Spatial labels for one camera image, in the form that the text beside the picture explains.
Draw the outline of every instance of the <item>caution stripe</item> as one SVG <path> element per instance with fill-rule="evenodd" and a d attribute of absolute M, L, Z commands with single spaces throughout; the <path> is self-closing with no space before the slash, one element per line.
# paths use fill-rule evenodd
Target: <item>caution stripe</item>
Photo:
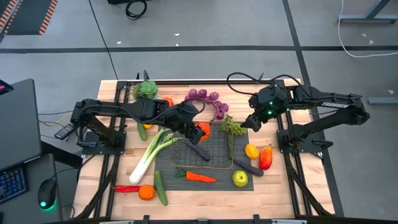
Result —
<path fill-rule="evenodd" d="M 18 4 L 17 8 L 15 9 L 14 13 L 12 14 L 11 19 L 8 21 L 7 27 L 6 27 L 5 30 L 4 30 L 4 33 L 5 33 L 5 34 L 8 33 L 8 29 L 10 28 L 12 22 L 14 22 L 15 15 L 17 14 L 17 12 L 18 12 L 18 10 L 19 10 L 19 8 L 20 8 L 20 6 L 21 6 L 21 4 L 22 4 L 23 2 L 24 2 L 24 0 L 20 0 L 20 1 L 19 1 L 19 4 Z M 17 4 L 17 0 L 11 0 L 11 1 L 10 1 L 10 3 L 9 3 L 8 6 L 7 6 L 7 9 L 11 9 L 11 10 L 9 10 L 9 14 L 12 12 L 12 9 L 15 7 L 16 4 Z"/>
<path fill-rule="evenodd" d="M 0 17 L 0 30 L 6 25 L 7 18 L 10 16 L 12 9 L 15 7 L 17 0 L 11 0 L 8 2 L 6 10 L 4 10 L 3 14 Z"/>
<path fill-rule="evenodd" d="M 40 26 L 39 33 L 41 35 L 43 35 L 45 33 L 45 30 L 49 26 L 51 17 L 54 14 L 55 7 L 57 6 L 57 3 L 58 3 L 58 0 L 52 0 L 52 2 L 50 3 L 49 9 L 47 10 L 47 13 L 46 13 L 46 15 L 44 17 L 43 23 Z"/>

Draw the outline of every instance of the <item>green cucumber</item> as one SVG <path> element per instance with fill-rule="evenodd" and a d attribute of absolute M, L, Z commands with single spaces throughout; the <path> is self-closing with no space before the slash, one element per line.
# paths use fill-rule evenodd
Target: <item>green cucumber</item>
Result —
<path fill-rule="evenodd" d="M 167 197 L 166 197 L 166 191 L 163 186 L 163 178 L 162 178 L 162 173 L 160 170 L 155 170 L 155 188 L 157 191 L 157 195 L 159 196 L 159 200 L 162 202 L 163 205 L 167 205 Z"/>
<path fill-rule="evenodd" d="M 144 128 L 144 125 L 141 123 L 137 123 L 137 129 L 138 129 L 138 133 L 139 133 L 139 137 L 145 141 L 148 136 L 147 136 L 147 131 Z"/>

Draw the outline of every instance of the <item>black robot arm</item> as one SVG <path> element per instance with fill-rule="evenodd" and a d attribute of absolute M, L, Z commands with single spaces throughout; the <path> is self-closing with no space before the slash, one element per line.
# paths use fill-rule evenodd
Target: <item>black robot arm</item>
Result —
<path fill-rule="evenodd" d="M 200 112 L 193 105 L 186 102 L 169 107 L 169 103 L 164 100 L 111 103 L 87 99 L 76 103 L 70 121 L 76 127 L 89 128 L 99 136 L 105 146 L 110 147 L 119 144 L 118 132 L 106 127 L 96 116 L 132 118 L 139 123 L 156 124 L 173 132 L 178 131 L 192 144 L 198 144 L 200 138 L 205 135 L 192 121 L 198 113 Z"/>
<path fill-rule="evenodd" d="M 322 131 L 339 124 L 360 125 L 365 123 L 370 115 L 364 109 L 361 96 L 349 94 L 325 93 L 312 86 L 278 86 L 275 82 L 261 89 L 249 99 L 249 105 L 254 108 L 241 125 L 255 132 L 269 119 L 288 110 L 307 110 L 316 106 L 336 108 L 336 112 L 308 124 L 293 124 L 289 126 L 289 142 L 295 143 L 305 139 L 309 134 Z"/>

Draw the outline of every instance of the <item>black keyboard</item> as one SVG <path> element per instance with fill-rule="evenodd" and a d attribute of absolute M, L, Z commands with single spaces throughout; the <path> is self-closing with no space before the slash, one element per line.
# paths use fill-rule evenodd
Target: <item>black keyboard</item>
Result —
<path fill-rule="evenodd" d="M 25 169 L 22 166 L 0 172 L 0 204 L 27 191 Z"/>

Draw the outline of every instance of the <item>wire rack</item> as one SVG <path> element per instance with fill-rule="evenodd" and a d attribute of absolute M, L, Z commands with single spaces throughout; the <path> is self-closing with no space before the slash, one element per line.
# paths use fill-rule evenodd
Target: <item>wire rack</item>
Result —
<path fill-rule="evenodd" d="M 230 169 L 233 166 L 234 139 L 233 134 L 227 134 L 220 129 L 221 122 L 210 123 L 211 134 L 206 141 L 201 141 L 197 146 L 209 153 L 210 161 L 204 161 L 193 149 L 183 143 L 188 141 L 180 133 L 176 137 L 182 137 L 171 146 L 170 163 L 178 167 L 201 167 Z"/>

